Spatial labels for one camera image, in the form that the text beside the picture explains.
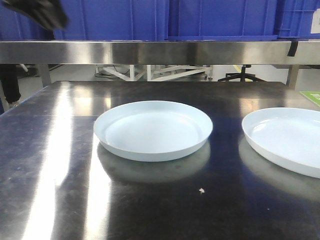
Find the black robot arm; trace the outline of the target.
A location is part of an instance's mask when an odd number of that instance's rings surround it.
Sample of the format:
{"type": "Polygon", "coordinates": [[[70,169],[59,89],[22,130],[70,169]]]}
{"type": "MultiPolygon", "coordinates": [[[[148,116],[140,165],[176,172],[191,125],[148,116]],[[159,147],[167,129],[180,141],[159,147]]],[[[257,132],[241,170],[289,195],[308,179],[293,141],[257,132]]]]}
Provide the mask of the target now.
{"type": "Polygon", "coordinates": [[[60,0],[1,0],[0,3],[32,19],[46,30],[63,30],[69,23],[60,0]]]}

